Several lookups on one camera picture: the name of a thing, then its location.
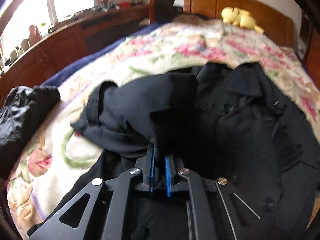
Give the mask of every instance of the black metal frame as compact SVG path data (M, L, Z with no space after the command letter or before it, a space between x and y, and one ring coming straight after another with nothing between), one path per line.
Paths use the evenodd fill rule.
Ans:
M260 216L243 200L236 187L226 179L214 181L201 178L196 172L185 168L182 159L173 155L165 158L166 187L155 187L160 180L159 169L155 167L155 155L156 149L149 145L146 156L136 161L135 168L123 172L116 179L94 179L34 232L30 240L130 239L124 230L130 194L152 198L159 191L167 191L168 197L185 199L190 240L244 239L244 225L237 216L231 197L235 197L238 203L260 220ZM83 199L86 200L82 203L83 213L78 214L79 221L76 224L65 223L64 216Z

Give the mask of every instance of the wooden headboard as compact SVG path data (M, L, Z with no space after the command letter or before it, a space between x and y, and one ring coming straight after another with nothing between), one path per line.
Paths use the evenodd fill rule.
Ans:
M221 18L225 7L250 11L270 39L281 46L292 46L293 21L264 3L256 0L183 0L185 13L199 13L210 18Z

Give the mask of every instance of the black jacket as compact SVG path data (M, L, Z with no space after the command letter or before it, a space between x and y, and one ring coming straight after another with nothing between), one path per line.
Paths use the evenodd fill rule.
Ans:
M151 142L163 156L181 155L202 177L225 177L237 186L262 214L261 223L249 223L246 239L298 239L307 227L320 181L320 146L303 112L258 63L233 71L208 63L120 88L104 82L72 126L106 150L54 212L91 179L111 179L133 167ZM147 239L188 239L179 219L183 208L168 211L164 222L163 205L141 207L137 217L150 230ZM148 222L154 209L163 215ZM159 229L168 223L176 230Z
M0 109L0 177L6 180L23 148L60 101L55 87L13 88Z

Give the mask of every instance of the floral blanket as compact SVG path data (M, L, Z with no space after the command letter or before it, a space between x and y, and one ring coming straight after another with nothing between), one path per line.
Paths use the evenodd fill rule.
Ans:
M144 36L127 38L59 87L61 102L25 147L7 180L8 204L23 239L27 239L31 226L53 211L102 152L69 125L80 117L94 87L104 80L122 86L145 75L207 61L226 63L230 68L259 61L266 75L306 114L320 139L320 92L291 49L220 20L164 25Z

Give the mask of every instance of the cabinet handle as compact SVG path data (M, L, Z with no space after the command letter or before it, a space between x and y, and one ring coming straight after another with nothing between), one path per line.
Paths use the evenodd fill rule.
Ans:
M40 63L41 63L41 66L42 66L43 70L45 70L44 65L43 65L43 63L42 63L42 60L39 59L39 61L40 61Z
M49 66L51 66L51 62L50 62L50 60L48 59L48 56L47 56L47 55L45 55L45 58L46 58L47 62L49 63Z

